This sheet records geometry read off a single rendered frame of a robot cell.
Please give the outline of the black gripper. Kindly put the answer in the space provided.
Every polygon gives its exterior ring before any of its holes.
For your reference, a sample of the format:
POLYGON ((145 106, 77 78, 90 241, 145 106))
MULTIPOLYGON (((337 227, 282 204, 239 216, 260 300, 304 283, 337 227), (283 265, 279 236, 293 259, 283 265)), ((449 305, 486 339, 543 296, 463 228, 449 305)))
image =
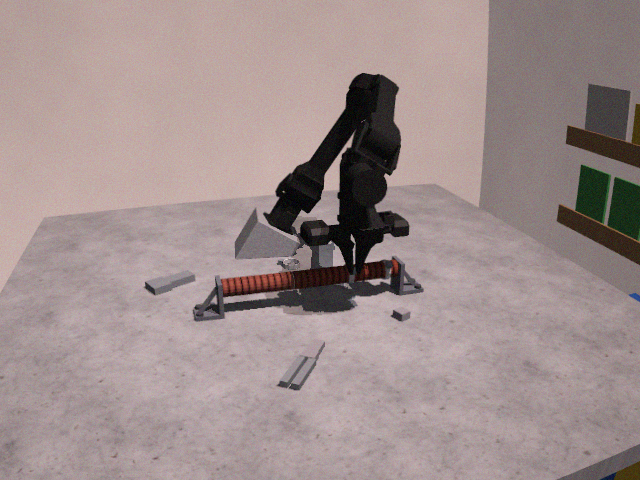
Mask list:
MULTIPOLYGON (((364 262, 371 248, 377 243, 370 243, 366 245, 358 245, 351 241, 351 232, 344 231, 344 215, 348 204, 355 203, 356 208, 365 208, 365 205, 358 203, 351 193, 342 192, 339 190, 337 193, 339 199, 339 215, 337 215, 338 225, 327 225, 323 220, 304 221, 300 227, 300 236, 307 243, 308 246, 327 245, 332 241, 339 247, 347 269, 350 275, 353 275, 353 247, 355 245, 355 268, 356 273, 360 274, 364 262)), ((407 220, 394 214, 395 227, 394 231, 390 234, 393 237, 402 237, 409 235, 409 224, 407 220)))

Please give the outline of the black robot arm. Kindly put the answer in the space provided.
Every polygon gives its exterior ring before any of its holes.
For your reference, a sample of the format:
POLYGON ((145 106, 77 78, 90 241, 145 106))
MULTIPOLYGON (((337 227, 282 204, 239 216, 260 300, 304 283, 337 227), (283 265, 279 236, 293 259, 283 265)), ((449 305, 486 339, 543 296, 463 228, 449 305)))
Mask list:
POLYGON ((339 189, 366 207, 348 204, 344 231, 351 232, 358 245, 381 243, 384 234, 394 231, 393 212, 377 212, 375 205, 386 196, 384 175, 391 176, 400 154, 401 135, 394 123, 398 91, 396 83, 380 74, 362 73, 352 80, 345 110, 314 155, 279 183, 279 200, 270 214, 263 213, 271 226, 293 235, 290 227, 301 210, 308 214, 321 200, 324 175, 355 132, 340 161, 339 189))

